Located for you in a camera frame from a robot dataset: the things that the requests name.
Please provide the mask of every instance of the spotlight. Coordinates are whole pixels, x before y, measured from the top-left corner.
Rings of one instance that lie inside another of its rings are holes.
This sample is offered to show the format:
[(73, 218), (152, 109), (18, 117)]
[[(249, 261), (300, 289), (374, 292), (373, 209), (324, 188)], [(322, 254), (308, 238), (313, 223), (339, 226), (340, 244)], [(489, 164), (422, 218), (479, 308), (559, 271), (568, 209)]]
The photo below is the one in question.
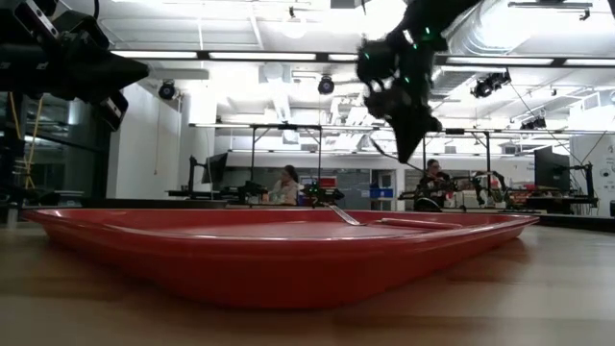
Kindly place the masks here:
[(162, 100), (171, 101), (179, 95), (178, 90), (175, 88), (175, 81), (164, 81), (162, 86), (158, 90), (158, 96)]
[(476, 98), (488, 97), (494, 91), (501, 89), (503, 85), (510, 82), (508, 71), (505, 73), (491, 73), (487, 78), (478, 80), (477, 85), (470, 90), (470, 93)]
[(321, 95), (329, 95), (335, 89), (335, 84), (330, 76), (323, 76), (318, 84), (318, 92)]
[(521, 124), (521, 130), (536, 130), (536, 129), (546, 129), (547, 128), (547, 120), (543, 116), (534, 117), (528, 121), (524, 121)]

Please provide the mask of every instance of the person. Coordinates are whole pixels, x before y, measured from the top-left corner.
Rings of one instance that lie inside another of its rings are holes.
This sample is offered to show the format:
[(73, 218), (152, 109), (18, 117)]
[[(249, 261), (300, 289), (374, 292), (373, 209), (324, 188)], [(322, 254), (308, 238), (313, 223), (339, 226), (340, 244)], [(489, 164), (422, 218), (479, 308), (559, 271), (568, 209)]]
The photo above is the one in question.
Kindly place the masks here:
[(427, 190), (422, 195), (432, 199), (438, 206), (443, 207), (447, 192), (445, 186), (451, 180), (451, 176), (440, 169), (440, 162), (438, 160), (430, 159), (427, 161), (427, 172), (419, 182), (419, 189)]
[(299, 175), (294, 166), (288, 165), (282, 170), (280, 179), (270, 193), (269, 201), (274, 204), (296, 206), (299, 193)]

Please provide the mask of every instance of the dark hair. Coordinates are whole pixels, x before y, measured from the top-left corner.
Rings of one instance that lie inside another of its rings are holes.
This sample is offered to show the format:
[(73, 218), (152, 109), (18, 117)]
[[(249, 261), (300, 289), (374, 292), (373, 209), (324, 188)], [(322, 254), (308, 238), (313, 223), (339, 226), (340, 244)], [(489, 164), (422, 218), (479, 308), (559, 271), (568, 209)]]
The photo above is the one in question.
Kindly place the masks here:
[(284, 170), (286, 171), (286, 173), (288, 173), (290, 178), (295, 181), (295, 183), (299, 183), (299, 175), (297, 174), (295, 166), (289, 164), (284, 167)]
[(431, 167), (431, 165), (432, 165), (432, 164), (434, 164), (434, 163), (436, 163), (436, 162), (438, 162), (438, 160), (436, 160), (436, 159), (430, 159), (429, 161), (427, 161), (427, 167), (428, 167), (428, 168), (429, 168), (429, 167)]

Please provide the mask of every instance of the ceiling light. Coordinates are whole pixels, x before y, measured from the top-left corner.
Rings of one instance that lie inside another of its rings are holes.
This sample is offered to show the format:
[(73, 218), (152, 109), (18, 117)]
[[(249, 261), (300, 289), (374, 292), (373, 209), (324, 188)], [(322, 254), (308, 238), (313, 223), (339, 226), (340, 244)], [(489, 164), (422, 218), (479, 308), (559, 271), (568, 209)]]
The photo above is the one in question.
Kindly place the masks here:
[(212, 60), (228, 61), (283, 61), (283, 62), (313, 62), (315, 54), (310, 53), (240, 53), (240, 52), (211, 52)]
[(442, 75), (442, 68), (438, 68), (437, 70), (435, 70), (433, 72), (433, 74), (431, 75), (431, 80), (435, 81), (436, 79), (438, 79), (438, 77), (440, 77)]
[(288, 38), (299, 39), (308, 32), (308, 22), (304, 17), (294, 15), (293, 8), (289, 8), (290, 16), (284, 21), (282, 34)]
[(510, 74), (505, 73), (491, 73), (485, 79), (479, 79), (477, 85), (470, 90), (470, 93), (476, 98), (488, 97), (502, 88), (502, 86), (510, 83)]
[(196, 52), (173, 51), (111, 51), (113, 54), (129, 59), (197, 59)]
[(551, 64), (553, 59), (542, 58), (510, 58), (510, 57), (449, 57), (446, 60), (448, 63), (474, 63), (474, 64), (486, 64), (486, 65), (548, 65)]
[(248, 124), (190, 124), (193, 127), (214, 128), (214, 129), (249, 129)]
[(504, 73), (506, 69), (503, 67), (482, 67), (482, 66), (440, 66), (440, 70), (444, 72), (495, 72)]
[(256, 149), (256, 150), (250, 150), (250, 149), (229, 149), (229, 153), (269, 153), (269, 150), (262, 150), (262, 149)]
[(329, 95), (335, 90), (335, 83), (331, 76), (323, 76), (318, 83), (318, 93), (321, 95)]
[(357, 60), (357, 54), (329, 54), (330, 62), (354, 62)]
[(292, 78), (320, 78), (320, 73), (310, 71), (292, 71)]
[(326, 131), (373, 131), (379, 127), (374, 126), (323, 126)]
[(615, 59), (568, 59), (564, 65), (615, 66)]

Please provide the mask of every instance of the woman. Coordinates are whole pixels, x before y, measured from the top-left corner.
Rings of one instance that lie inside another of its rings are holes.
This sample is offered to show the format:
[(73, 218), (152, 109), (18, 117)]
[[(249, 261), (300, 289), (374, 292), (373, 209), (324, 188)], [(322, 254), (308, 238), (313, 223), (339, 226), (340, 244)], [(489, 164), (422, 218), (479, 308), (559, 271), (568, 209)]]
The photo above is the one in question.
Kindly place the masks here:
[(269, 200), (274, 204), (296, 206), (297, 194), (299, 192), (299, 175), (295, 167), (286, 166), (282, 170), (282, 175), (273, 188)]

